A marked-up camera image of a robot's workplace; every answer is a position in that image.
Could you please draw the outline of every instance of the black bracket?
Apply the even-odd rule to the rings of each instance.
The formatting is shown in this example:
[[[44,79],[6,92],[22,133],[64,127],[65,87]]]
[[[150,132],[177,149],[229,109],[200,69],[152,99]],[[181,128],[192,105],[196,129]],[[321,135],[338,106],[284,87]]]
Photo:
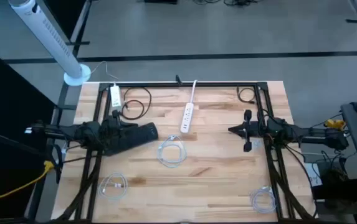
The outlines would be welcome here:
[[[267,82],[258,82],[257,86],[263,90],[263,91],[268,91],[268,84]]]
[[[182,81],[181,81],[181,79],[179,78],[178,75],[176,75],[176,82],[178,83],[178,86],[183,85],[183,83],[182,83]]]
[[[109,87],[110,87],[110,83],[100,83],[98,90],[99,90],[99,92],[103,92]]]

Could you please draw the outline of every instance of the black metal frame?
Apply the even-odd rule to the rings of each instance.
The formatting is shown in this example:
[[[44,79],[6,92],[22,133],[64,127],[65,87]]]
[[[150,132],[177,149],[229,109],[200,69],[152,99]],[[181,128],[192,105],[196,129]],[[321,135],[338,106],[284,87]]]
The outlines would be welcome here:
[[[193,82],[117,82],[116,83],[120,88],[129,88],[129,87],[147,87],[147,88],[172,88],[172,87],[192,87]],[[97,101],[95,104],[95,112],[93,116],[93,120],[97,121],[99,117],[99,112],[100,112],[100,105],[101,105],[101,100],[102,100],[102,95],[107,91],[107,100],[106,100],[106,105],[105,105],[105,111],[103,114],[103,118],[106,118],[110,112],[110,85],[112,83],[100,83],[100,86],[98,88],[98,96],[97,96]],[[264,96],[265,96],[265,103],[267,106],[267,111],[269,112],[269,115],[273,116],[274,112],[272,110],[272,104],[271,104],[271,99],[269,95],[269,89],[268,85],[266,82],[197,82],[196,83],[197,87],[248,87],[248,88],[253,88],[254,93],[255,93],[255,99],[256,99],[256,105],[258,109],[259,118],[262,118],[260,121],[262,122],[262,125],[266,125],[265,120],[263,119],[264,117],[264,112],[263,112],[263,106],[262,106],[262,101],[261,101],[261,94],[260,92],[263,91]],[[274,161],[272,159],[272,153],[271,153],[271,146],[269,144],[265,144],[265,153],[267,155],[267,165],[269,169],[274,169]],[[279,165],[279,171],[280,175],[283,179],[283,181],[287,184],[287,174],[285,170],[285,164],[283,161],[283,156],[281,149],[275,149],[277,152],[277,162]],[[89,173],[89,168],[90,168],[90,161],[91,161],[91,155],[92,155],[92,150],[89,149],[87,151],[86,159],[84,162],[84,167],[83,167],[83,175],[82,175],[82,183],[84,180],[88,178],[88,173]],[[95,198],[96,198],[96,189],[97,189],[97,183],[98,183],[98,178],[99,178],[99,170],[102,162],[102,152],[98,151],[97,152],[97,157],[94,165],[94,169],[97,169],[95,173],[95,178],[92,183],[92,189],[90,193],[90,201],[88,204],[88,210],[87,210],[87,217],[86,220],[92,220],[93,217],[93,210],[94,210],[94,205],[95,205]],[[295,218],[295,213],[292,204],[284,195],[287,207],[288,207],[288,216],[289,218],[284,218],[283,213],[282,213],[282,206],[281,206],[281,201],[280,201],[280,195],[278,192],[278,185],[276,181],[272,178],[270,175],[270,181],[271,181],[271,187],[272,191],[275,195],[276,200],[278,201],[277,207],[276,207],[276,212],[277,212],[277,217],[278,221],[285,221],[285,222],[300,222],[301,220],[297,220]],[[82,207],[83,203],[82,201],[79,203],[76,211],[75,211],[75,221],[79,222],[81,219],[81,214],[82,214]]]

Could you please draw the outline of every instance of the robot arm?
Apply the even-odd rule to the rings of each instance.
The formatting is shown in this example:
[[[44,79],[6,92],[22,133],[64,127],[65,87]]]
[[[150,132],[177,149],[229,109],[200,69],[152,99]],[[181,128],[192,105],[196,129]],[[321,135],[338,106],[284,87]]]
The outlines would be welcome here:
[[[228,129],[228,131],[246,139],[244,151],[251,150],[250,137],[269,135],[275,142],[286,145],[290,142],[324,144],[330,148],[342,151],[348,147],[348,141],[344,131],[333,128],[300,128],[294,124],[288,124],[284,119],[269,118],[267,127],[262,127],[261,121],[250,121],[251,111],[245,111],[245,121]]]
[[[120,120],[117,111],[112,111],[99,124],[96,121],[84,122],[71,126],[56,126],[37,122],[25,130],[26,134],[42,134],[47,138],[79,142],[82,148],[101,146],[104,155],[111,156],[119,152],[158,139],[154,123],[142,126]]]

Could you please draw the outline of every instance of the power strip outlet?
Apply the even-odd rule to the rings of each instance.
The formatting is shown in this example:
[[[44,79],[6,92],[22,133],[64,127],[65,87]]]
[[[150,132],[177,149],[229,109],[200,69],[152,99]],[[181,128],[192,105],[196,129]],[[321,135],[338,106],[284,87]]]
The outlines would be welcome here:
[[[187,103],[184,110],[183,122],[181,123],[180,131],[182,133],[188,133],[189,127],[191,125],[192,114],[193,114],[193,103]]]
[[[110,87],[110,96],[112,99],[112,108],[121,106],[120,87],[118,85],[113,85],[112,87]]]

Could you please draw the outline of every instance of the gray floor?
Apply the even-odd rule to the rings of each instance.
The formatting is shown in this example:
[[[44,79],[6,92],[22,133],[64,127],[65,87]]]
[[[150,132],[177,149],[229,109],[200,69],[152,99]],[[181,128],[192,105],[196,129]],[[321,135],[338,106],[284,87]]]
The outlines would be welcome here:
[[[137,0],[100,0],[93,4],[79,57],[320,52],[357,50],[357,19],[347,0],[264,0],[245,9],[222,2],[198,6],[180,0],[176,6]],[[48,52],[15,13],[0,1],[0,57],[42,58]],[[87,63],[92,69],[97,63]],[[63,70],[54,63],[11,65],[56,102]],[[109,63],[121,81],[283,80],[295,124],[310,126],[338,113],[340,105],[357,101],[357,57],[175,60]],[[113,80],[104,65],[90,81]],[[79,87],[70,87],[67,104],[77,104]],[[64,113],[71,124],[74,114]],[[322,146],[307,146],[320,152]],[[350,155],[351,146],[346,150]],[[321,159],[307,156],[308,161]],[[357,177],[357,157],[346,164]],[[47,220],[57,186],[49,178],[39,220]]]

